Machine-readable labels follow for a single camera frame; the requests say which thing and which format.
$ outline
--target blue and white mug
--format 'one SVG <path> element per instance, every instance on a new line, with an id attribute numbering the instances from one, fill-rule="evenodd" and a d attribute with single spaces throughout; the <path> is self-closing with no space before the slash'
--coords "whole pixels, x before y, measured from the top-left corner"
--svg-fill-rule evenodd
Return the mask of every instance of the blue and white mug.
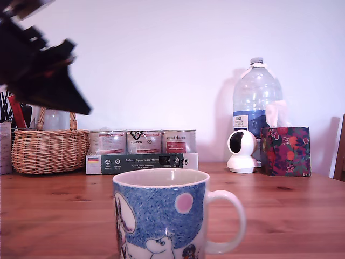
<path id="1" fill-rule="evenodd" d="M 237 247 L 246 229 L 243 206 L 228 191 L 209 191 L 209 180 L 201 171 L 172 168 L 113 177 L 120 258 L 204 259 Z M 225 243 L 206 238 L 208 204 L 215 199 L 230 201 L 239 214 L 239 232 Z"/>

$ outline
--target can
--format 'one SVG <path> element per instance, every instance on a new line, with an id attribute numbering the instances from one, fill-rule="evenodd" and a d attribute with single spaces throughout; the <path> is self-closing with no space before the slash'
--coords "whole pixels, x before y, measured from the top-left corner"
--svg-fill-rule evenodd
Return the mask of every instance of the can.
<path id="1" fill-rule="evenodd" d="M 163 153 L 197 153 L 195 143 L 195 130 L 163 131 Z"/>
<path id="2" fill-rule="evenodd" d="M 127 154 L 126 131 L 90 131 L 90 150 L 89 154 Z"/>
<path id="3" fill-rule="evenodd" d="M 127 154 L 162 153 L 161 131 L 128 131 Z"/>

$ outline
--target mug handle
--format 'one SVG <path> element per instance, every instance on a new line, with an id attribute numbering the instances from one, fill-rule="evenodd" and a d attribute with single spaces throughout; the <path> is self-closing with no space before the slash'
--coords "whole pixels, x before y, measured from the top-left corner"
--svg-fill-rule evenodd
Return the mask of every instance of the mug handle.
<path id="1" fill-rule="evenodd" d="M 234 205 L 239 214 L 240 227 L 236 237 L 228 242 L 216 243 L 207 240 L 205 250 L 207 254 L 224 254 L 234 250 L 240 244 L 246 232 L 246 215 L 239 199 L 234 194 L 226 190 L 216 190 L 214 192 L 208 192 L 206 196 L 206 204 L 208 205 L 210 202 L 218 199 L 228 200 Z"/>

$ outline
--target mug rim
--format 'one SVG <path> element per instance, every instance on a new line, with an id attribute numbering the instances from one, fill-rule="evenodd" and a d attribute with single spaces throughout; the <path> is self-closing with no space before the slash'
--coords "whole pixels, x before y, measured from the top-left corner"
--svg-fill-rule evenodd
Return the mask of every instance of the mug rim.
<path id="1" fill-rule="evenodd" d="M 183 184 L 176 184 L 176 185 L 134 185 L 131 183 L 126 183 L 125 181 L 119 181 L 118 178 L 124 177 L 124 175 L 130 175 L 130 174 L 134 174 L 134 173 L 144 173 L 144 171 L 148 172 L 148 171 L 159 171 L 159 170 L 163 170 L 163 171 L 190 171 L 190 172 L 194 172 L 194 173 L 198 173 L 201 174 L 203 176 L 205 176 L 205 179 L 200 180 L 200 181 L 195 181 L 195 182 L 190 182 L 190 183 L 183 183 Z M 122 185 L 122 186 L 127 186 L 127 187 L 135 187 L 135 188 L 173 188 L 173 187 L 185 187 L 185 186 L 192 186 L 192 185 L 198 185 L 200 183 L 206 183 L 208 180 L 210 179 L 210 175 L 206 172 L 200 171 L 200 170 L 194 170 L 194 169 L 185 169 L 185 168 L 150 168 L 150 169 L 139 169 L 139 170 L 133 170 L 133 171 L 127 171 L 127 172 L 123 172 L 120 174 L 117 174 L 113 177 L 113 183 L 116 183 L 118 185 Z"/>

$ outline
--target bottle label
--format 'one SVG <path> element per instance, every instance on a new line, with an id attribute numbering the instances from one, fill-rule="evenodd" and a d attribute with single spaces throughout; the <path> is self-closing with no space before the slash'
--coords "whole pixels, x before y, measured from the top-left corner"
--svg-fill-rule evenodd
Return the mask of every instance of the bottle label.
<path id="1" fill-rule="evenodd" d="M 239 111 L 233 113 L 233 130 L 248 130 L 256 138 L 260 138 L 261 128 L 269 127 L 266 123 L 264 110 L 258 111 Z"/>
<path id="2" fill-rule="evenodd" d="M 248 115 L 233 115 L 233 130 L 248 130 Z"/>

